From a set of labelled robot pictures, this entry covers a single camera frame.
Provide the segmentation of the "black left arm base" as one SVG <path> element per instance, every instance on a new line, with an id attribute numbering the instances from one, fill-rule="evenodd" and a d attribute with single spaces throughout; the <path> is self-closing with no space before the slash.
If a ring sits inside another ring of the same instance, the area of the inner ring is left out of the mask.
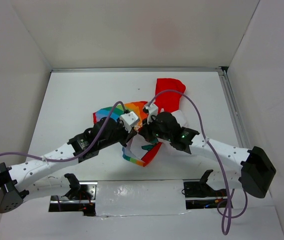
<path id="1" fill-rule="evenodd" d="M 96 181 L 80 181 L 73 173 L 66 173 L 63 180 L 67 180 L 68 191 L 62 195 L 52 195 L 49 209 L 56 212 L 82 212 L 84 216 L 96 216 L 95 201 L 97 196 Z"/>

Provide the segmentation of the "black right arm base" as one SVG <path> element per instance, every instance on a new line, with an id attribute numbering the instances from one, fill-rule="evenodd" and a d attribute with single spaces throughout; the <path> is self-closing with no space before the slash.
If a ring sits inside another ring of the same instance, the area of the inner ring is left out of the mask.
<path id="1" fill-rule="evenodd" d="M 185 196 L 187 210 L 225 208 L 227 195 L 224 188 L 214 190 L 207 185 L 213 170 L 207 170 L 199 180 L 185 180 L 181 193 Z"/>

